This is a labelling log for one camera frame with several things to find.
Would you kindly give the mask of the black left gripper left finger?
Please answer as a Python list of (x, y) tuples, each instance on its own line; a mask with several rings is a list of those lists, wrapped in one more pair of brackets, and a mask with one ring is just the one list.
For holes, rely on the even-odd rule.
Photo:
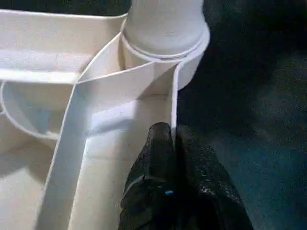
[(175, 229), (176, 170), (171, 128), (155, 123), (127, 176), (118, 229)]

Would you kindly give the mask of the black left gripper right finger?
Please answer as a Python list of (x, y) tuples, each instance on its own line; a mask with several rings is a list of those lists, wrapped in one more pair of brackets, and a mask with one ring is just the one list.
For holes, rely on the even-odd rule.
[(252, 223), (229, 173), (198, 131), (178, 126), (184, 230), (251, 230)]

